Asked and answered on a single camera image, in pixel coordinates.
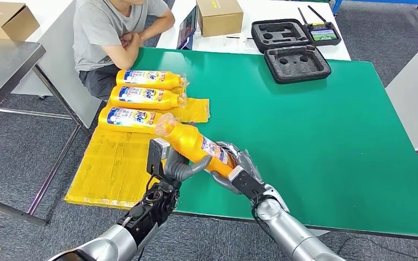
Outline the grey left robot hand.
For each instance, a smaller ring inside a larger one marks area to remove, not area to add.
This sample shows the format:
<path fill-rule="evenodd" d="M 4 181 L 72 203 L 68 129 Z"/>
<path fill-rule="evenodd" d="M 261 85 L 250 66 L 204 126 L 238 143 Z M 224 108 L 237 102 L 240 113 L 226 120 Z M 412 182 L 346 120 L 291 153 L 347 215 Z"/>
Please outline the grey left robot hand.
<path fill-rule="evenodd" d="M 164 174 L 183 182 L 194 174 L 207 168 L 211 160 L 212 156 L 206 155 L 201 160 L 191 165 L 188 158 L 171 147 L 164 165 Z"/>

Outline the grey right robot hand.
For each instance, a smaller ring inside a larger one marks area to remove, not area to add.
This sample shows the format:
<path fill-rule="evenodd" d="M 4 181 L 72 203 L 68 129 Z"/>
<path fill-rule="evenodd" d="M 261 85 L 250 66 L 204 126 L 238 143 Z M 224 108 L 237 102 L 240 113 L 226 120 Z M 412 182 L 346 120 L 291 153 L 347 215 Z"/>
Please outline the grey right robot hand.
<path fill-rule="evenodd" d="M 226 150 L 230 155 L 231 159 L 235 162 L 236 166 L 241 166 L 246 172 L 251 175 L 255 180 L 260 184 L 264 185 L 264 181 L 255 166 L 252 162 L 249 152 L 247 150 L 240 150 L 237 146 L 232 143 L 225 141 L 217 141 L 221 148 Z M 241 193 L 230 183 L 227 178 L 222 177 L 217 171 L 211 171 L 211 176 L 214 181 L 220 186 L 230 190 L 231 192 L 240 195 Z"/>

